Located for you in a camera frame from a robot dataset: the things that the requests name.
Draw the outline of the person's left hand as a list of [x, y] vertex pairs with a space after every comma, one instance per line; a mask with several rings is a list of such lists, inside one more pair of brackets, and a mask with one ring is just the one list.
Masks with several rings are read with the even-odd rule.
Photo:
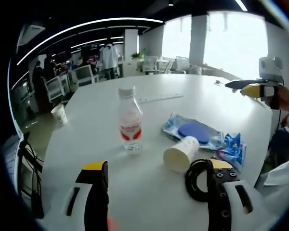
[[117, 231], [116, 221], [112, 217], [107, 217], [107, 228], [108, 231]]

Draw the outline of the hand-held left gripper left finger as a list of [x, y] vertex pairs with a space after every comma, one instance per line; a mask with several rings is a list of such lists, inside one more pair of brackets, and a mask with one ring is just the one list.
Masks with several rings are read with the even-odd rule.
[[108, 204], [108, 162], [101, 160], [84, 165], [63, 204], [68, 230], [109, 230]]

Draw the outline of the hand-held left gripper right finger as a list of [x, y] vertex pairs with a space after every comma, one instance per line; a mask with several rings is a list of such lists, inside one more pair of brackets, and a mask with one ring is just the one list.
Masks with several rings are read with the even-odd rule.
[[236, 170], [226, 161], [210, 158], [207, 163], [210, 231], [231, 231], [239, 213], [250, 214], [253, 205]]

